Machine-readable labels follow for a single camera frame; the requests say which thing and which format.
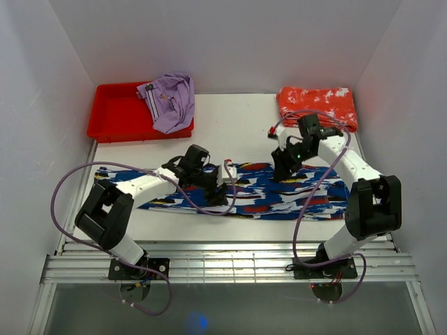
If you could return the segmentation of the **blue white red patterned trousers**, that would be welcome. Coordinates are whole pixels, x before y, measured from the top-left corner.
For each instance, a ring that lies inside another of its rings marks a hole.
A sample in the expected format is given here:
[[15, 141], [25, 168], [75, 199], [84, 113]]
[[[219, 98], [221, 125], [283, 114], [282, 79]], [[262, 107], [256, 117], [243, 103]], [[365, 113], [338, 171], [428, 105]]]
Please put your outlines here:
[[[237, 199], [227, 216], [260, 220], [296, 220], [305, 201], [326, 167], [304, 165], [297, 173], [282, 182], [272, 179], [273, 163], [234, 163], [237, 168], [235, 187]], [[100, 167], [95, 171], [94, 181], [108, 179], [113, 183], [141, 177], [133, 170], [117, 170]], [[228, 205], [206, 207], [203, 189], [190, 186], [184, 189], [191, 200], [207, 211], [223, 212], [233, 201], [231, 184], [226, 191]], [[303, 220], [326, 221], [344, 218], [349, 197], [349, 188], [334, 171], [321, 183], [310, 200]], [[202, 214], [194, 209], [184, 196], [176, 191], [172, 195], [152, 200], [139, 209]]]

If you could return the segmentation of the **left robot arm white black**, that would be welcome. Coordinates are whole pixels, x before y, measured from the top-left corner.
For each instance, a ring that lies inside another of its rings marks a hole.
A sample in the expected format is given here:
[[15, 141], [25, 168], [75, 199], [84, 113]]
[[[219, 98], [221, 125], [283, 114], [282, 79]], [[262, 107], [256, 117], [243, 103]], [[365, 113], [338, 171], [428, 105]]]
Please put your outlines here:
[[209, 151], [193, 144], [153, 171], [128, 181], [97, 181], [75, 217], [75, 226], [112, 256], [124, 262], [131, 278], [142, 278], [148, 270], [145, 251], [127, 233], [131, 212], [142, 205], [195, 186], [203, 189], [208, 206], [228, 204], [227, 185], [235, 188], [237, 170], [229, 160], [205, 171]]

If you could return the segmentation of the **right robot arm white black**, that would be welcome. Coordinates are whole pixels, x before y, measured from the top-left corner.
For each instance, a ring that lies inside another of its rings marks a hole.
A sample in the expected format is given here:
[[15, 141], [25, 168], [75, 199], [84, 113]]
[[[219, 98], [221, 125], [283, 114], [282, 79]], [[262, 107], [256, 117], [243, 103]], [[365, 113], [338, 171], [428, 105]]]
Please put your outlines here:
[[352, 258], [361, 246], [401, 228], [402, 184], [395, 175], [375, 170], [350, 149], [351, 134], [342, 122], [323, 127], [319, 115], [319, 111], [305, 110], [297, 119], [297, 142], [280, 123], [270, 128], [268, 137], [278, 143], [272, 152], [275, 181], [289, 178], [304, 161], [319, 157], [329, 165], [320, 179], [336, 172], [349, 188], [344, 225], [320, 245], [315, 258], [294, 258], [296, 266], [331, 277], [340, 270], [341, 262]]

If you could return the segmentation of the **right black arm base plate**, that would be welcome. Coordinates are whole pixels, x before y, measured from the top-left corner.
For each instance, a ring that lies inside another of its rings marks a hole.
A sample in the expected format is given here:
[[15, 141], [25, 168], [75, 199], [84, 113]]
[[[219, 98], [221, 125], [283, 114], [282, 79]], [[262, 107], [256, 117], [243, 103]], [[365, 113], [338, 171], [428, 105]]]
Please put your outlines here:
[[332, 263], [326, 267], [303, 267], [295, 260], [286, 265], [285, 271], [292, 272], [294, 279], [355, 279], [358, 277], [355, 263], [352, 258]]

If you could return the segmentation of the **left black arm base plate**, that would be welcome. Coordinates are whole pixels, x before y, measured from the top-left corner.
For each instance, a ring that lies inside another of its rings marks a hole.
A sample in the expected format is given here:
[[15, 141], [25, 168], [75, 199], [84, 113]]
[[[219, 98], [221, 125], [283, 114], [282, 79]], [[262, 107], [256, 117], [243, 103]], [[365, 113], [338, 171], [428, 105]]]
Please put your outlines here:
[[[169, 258], [147, 258], [143, 257], [137, 265], [145, 267], [154, 271], [162, 273], [164, 276], [169, 276], [170, 259]], [[143, 281], [162, 280], [158, 274], [148, 272], [142, 269], [135, 269], [133, 267], [123, 265], [120, 261], [112, 259], [108, 270], [108, 279], [114, 281]]]

